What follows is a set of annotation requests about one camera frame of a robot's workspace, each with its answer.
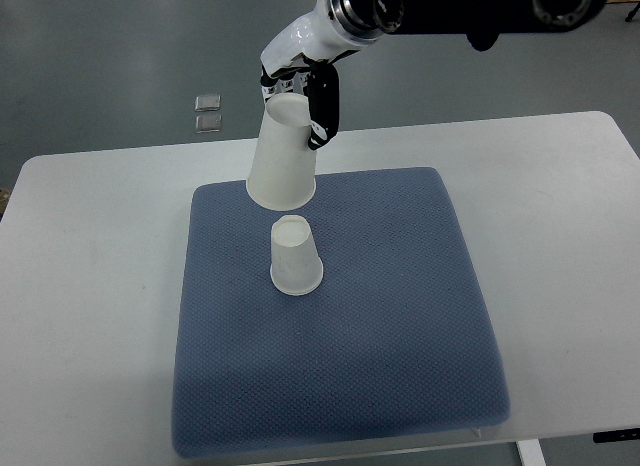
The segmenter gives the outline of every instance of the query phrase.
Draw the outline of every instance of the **upside-down paper cup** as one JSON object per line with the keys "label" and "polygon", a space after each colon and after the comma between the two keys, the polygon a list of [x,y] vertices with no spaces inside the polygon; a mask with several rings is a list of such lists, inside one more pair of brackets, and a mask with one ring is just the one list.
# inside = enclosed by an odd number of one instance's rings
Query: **upside-down paper cup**
{"label": "upside-down paper cup", "polygon": [[316,289],[324,267],[318,256],[311,227],[302,216],[287,215],[271,227],[271,280],[291,296]]}
{"label": "upside-down paper cup", "polygon": [[310,136],[305,96],[281,93],[267,102],[247,179],[247,192],[256,203],[273,211],[290,211],[313,197],[316,152],[307,146]]}

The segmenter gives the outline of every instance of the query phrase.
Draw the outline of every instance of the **paper cup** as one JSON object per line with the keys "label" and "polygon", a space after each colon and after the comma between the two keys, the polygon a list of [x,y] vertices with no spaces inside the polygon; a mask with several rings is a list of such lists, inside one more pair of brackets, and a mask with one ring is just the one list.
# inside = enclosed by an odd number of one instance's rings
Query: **paper cup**
{"label": "paper cup", "polygon": [[318,257],[311,227],[302,216],[287,215],[271,227],[271,280],[291,296],[316,289],[324,268]]}
{"label": "paper cup", "polygon": [[281,93],[267,102],[247,179],[247,192],[260,206],[290,211],[313,197],[316,152],[307,146],[310,135],[305,96]]}

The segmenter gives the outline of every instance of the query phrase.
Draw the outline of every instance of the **gray floor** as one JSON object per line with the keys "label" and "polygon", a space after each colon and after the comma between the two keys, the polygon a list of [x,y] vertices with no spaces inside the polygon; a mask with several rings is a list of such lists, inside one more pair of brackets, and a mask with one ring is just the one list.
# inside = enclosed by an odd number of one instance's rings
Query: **gray floor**
{"label": "gray floor", "polygon": [[[315,0],[0,0],[0,186],[42,154],[257,136],[259,55]],[[342,130],[601,110],[640,151],[640,15],[565,35],[384,38],[339,63]],[[196,135],[196,95],[222,131]],[[640,465],[640,441],[542,442],[550,466]],[[513,445],[349,464],[519,464]]]}

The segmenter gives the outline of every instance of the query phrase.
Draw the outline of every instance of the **blue cushion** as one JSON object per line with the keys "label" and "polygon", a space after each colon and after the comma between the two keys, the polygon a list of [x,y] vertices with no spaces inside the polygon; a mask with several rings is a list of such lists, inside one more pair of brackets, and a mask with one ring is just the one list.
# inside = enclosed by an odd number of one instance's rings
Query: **blue cushion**
{"label": "blue cushion", "polygon": [[283,214],[244,181],[194,194],[176,350],[183,457],[495,425],[509,398],[491,322],[438,173],[317,177],[290,214],[311,225],[324,280],[271,283]]}

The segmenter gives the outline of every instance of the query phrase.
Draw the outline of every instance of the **white robot link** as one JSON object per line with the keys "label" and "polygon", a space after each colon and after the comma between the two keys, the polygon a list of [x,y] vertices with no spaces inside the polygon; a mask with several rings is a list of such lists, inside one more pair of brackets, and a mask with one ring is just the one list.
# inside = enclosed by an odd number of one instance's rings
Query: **white robot link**
{"label": "white robot link", "polygon": [[485,51],[502,33],[564,32],[596,16],[606,0],[317,0],[264,49],[262,93],[293,90],[296,75],[309,98],[309,147],[338,131],[339,82],[333,64],[384,34],[466,34]]}

